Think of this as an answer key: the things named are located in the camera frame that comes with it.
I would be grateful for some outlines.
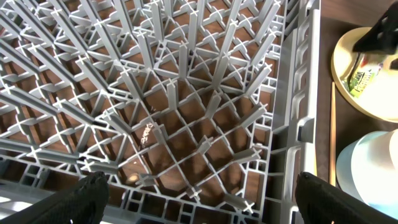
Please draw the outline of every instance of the plastic peg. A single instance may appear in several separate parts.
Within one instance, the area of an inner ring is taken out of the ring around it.
[[[232,21],[229,26],[227,27],[227,31],[225,34],[225,39],[223,45],[221,46],[220,54],[228,52],[229,47],[231,46],[232,40],[235,35],[236,28],[238,27],[237,21]]]
[[[179,79],[187,78],[188,73],[188,47],[185,43],[181,43],[178,53],[178,76]]]
[[[169,137],[167,135],[166,128],[165,128],[164,124],[158,125],[155,122],[152,132],[154,133],[156,141],[159,144],[166,144],[166,139],[168,139]]]
[[[87,43],[83,40],[75,26],[70,22],[69,17],[62,10],[55,10],[51,12],[51,16],[55,19],[58,25],[63,29],[65,35],[74,44],[77,50],[84,54],[88,50]]]
[[[101,19],[100,15],[98,14],[98,10],[94,7],[94,4],[91,2],[91,0],[80,0],[80,3],[93,24],[97,23],[98,20]]]
[[[134,0],[134,6],[136,7],[136,9],[142,9],[144,3],[142,2],[142,0]]]
[[[188,48],[195,50],[197,46],[197,30],[198,30],[198,14],[193,11],[189,15],[189,28],[188,28]]]
[[[129,11],[123,0],[113,0],[114,7],[118,12],[120,23],[122,24],[123,32],[132,32],[132,24],[129,16]]]
[[[229,24],[231,23],[231,21],[236,20],[236,17],[238,16],[239,9],[241,7],[241,3],[242,3],[242,0],[233,0],[226,27],[229,27]]]
[[[206,8],[206,0],[198,0],[197,2],[197,11],[198,11],[198,26],[201,26],[203,22],[203,15],[205,13]]]
[[[39,19],[27,8],[21,0],[8,0],[7,3],[15,10],[18,16],[28,23],[36,34],[47,44],[52,45],[55,37]]]
[[[5,96],[6,98],[9,98],[11,100],[30,106],[31,108],[43,114],[49,116],[57,115],[58,110],[55,107],[39,100],[38,98],[34,97],[28,92],[21,90],[16,86],[5,86],[5,88],[8,94],[2,94],[2,96]]]
[[[124,67],[122,67],[122,71],[120,72],[120,75],[122,76],[122,79],[123,79],[124,83],[126,84],[127,89],[130,91],[132,97],[134,99],[143,100],[144,95],[142,94],[139,85],[132,80],[131,75],[130,75],[131,72],[132,72],[131,68],[125,69]]]
[[[210,149],[211,147],[211,140],[213,140],[213,137],[208,138],[207,136],[203,136],[199,142],[199,147],[198,147],[198,152],[201,155],[205,155],[205,153]]]
[[[156,176],[150,174],[138,174],[139,180],[137,181],[137,185],[142,185],[143,187],[149,187],[156,184]]]
[[[261,156],[259,155],[259,151],[256,151],[256,149],[252,147],[250,149],[235,153],[233,158],[235,163],[242,164],[245,162],[261,159]]]
[[[21,28],[2,11],[0,11],[0,24],[14,36],[18,37],[21,33]]]
[[[271,72],[271,66],[264,67],[260,73],[249,83],[248,88],[246,89],[245,95],[251,96],[263,83],[263,81],[268,77]]]
[[[111,37],[108,26],[102,21],[97,21],[97,23],[94,24],[94,27],[97,30],[98,35],[101,37],[102,43],[108,51],[109,56],[111,56],[113,60],[119,60],[122,55],[120,54],[115,41],[113,41],[113,38]]]
[[[267,53],[268,48],[271,46],[275,38],[275,33],[270,32],[267,38],[261,43],[257,52],[254,54],[253,58],[250,61],[250,65],[256,66],[260,62],[261,58],[263,58],[263,56]]]
[[[164,40],[164,28],[162,15],[160,13],[160,6],[157,2],[152,3],[152,22],[154,23],[155,37],[158,41]]]
[[[243,116],[239,122],[239,124],[243,127],[243,128],[247,128],[250,124],[254,123],[257,119],[259,119],[265,112],[267,112],[266,110],[266,106],[267,105],[262,105],[261,103],[255,105],[251,111]]]
[[[39,3],[35,0],[22,0],[24,4],[29,8],[29,9],[35,9],[39,6]]]
[[[196,200],[200,200],[199,194],[201,193],[201,189],[198,186],[190,187],[186,193],[189,198],[195,197]]]
[[[167,99],[170,110],[176,110],[178,107],[178,86],[172,80],[167,84]]]
[[[58,100],[54,103],[54,106],[82,124],[91,125],[94,123],[94,118],[92,116],[86,114],[68,100]]]
[[[30,74],[39,74],[39,68],[32,61],[2,39],[0,39],[0,53],[7,56]]]
[[[166,16],[173,17],[173,0],[164,0],[164,12]]]
[[[241,198],[233,194],[225,194],[224,201],[239,210],[253,213],[252,207],[254,205],[254,202],[246,200],[245,198]]]
[[[59,61],[50,55],[42,46],[32,44],[28,48],[37,59],[47,66],[56,76],[58,76],[65,83],[74,83],[74,76],[67,70]]]
[[[131,128],[126,122],[124,122],[120,116],[116,115],[114,112],[107,112],[104,111],[103,119],[112,126],[115,130],[119,131],[120,133],[130,135]]]
[[[265,0],[264,4],[262,5],[260,12],[259,12],[259,22],[262,23],[264,22],[264,18],[266,17],[266,14],[268,10],[271,8],[272,3],[275,0]]]
[[[210,102],[209,102],[209,104],[207,105],[207,108],[206,108],[205,116],[208,119],[213,118],[213,116],[216,113],[216,110],[217,110],[218,105],[220,104],[220,102],[221,102],[221,94],[217,93],[217,91],[214,91],[212,96],[211,96],[211,98],[210,98]]]
[[[65,5],[65,3],[63,1],[49,0],[49,3],[51,3],[52,6],[54,6],[55,10],[60,10],[67,14],[70,14],[68,7]]]
[[[102,171],[105,174],[117,175],[118,167],[115,165],[105,164],[104,162],[94,162],[89,166],[92,172]]]
[[[217,90],[217,88],[220,86],[225,71],[228,67],[228,62],[229,62],[229,57],[227,55],[224,55],[218,59],[218,62],[216,64],[216,69],[213,75],[213,81],[211,82],[211,85],[213,86],[214,90]]]
[[[274,5],[271,7],[269,13],[267,14],[266,19],[264,19],[264,22],[262,22],[260,29],[257,31],[257,34],[254,37],[254,40],[257,43],[260,43],[261,39],[265,36],[268,28],[271,25],[272,20],[275,18],[275,15],[278,13],[279,8],[280,8],[279,2],[275,2]]]
[[[142,59],[144,61],[144,65],[147,68],[153,69],[154,68],[154,56],[152,55],[152,51],[150,50],[147,37],[145,33],[140,32],[137,35],[139,48],[141,50]]]
[[[29,153],[31,152],[31,145],[20,141],[15,141],[11,139],[1,138],[0,139],[0,149],[10,150],[13,152]]]
[[[105,79],[100,75],[94,65],[91,64],[88,58],[82,58],[79,56],[76,64],[80,67],[85,76],[90,79],[94,86],[97,87],[97,89],[108,91],[108,84],[106,83]]]

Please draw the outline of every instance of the food debris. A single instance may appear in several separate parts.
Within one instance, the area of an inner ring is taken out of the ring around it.
[[[142,145],[143,149],[145,149],[145,143],[148,141],[149,132],[151,131],[151,129],[153,127],[154,127],[154,125],[152,123],[147,123],[147,126],[146,126],[144,133],[142,134],[142,138],[141,138],[141,145]]]
[[[131,183],[134,183],[134,182],[136,182],[137,180],[139,180],[139,177],[138,177],[138,173],[133,173],[133,174],[131,174],[130,176],[129,176],[129,178],[127,178],[127,183],[128,184],[131,184]]]

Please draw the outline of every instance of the yellow plate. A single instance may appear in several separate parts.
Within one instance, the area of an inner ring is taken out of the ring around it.
[[[331,74],[340,93],[357,110],[374,118],[398,123],[398,71],[389,70],[398,54],[388,56],[379,75],[359,98],[352,97],[341,82],[341,77],[347,77],[351,72],[358,55],[352,52],[353,45],[369,30],[370,27],[353,29],[340,38],[331,57]]]

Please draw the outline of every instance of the gray plastic rack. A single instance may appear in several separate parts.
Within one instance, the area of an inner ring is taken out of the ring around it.
[[[298,223],[319,0],[0,5],[0,217],[101,170],[104,222]]]

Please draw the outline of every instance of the white container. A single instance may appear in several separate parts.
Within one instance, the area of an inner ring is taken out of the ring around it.
[[[398,130],[363,139],[353,151],[351,171],[364,202],[398,203]]]

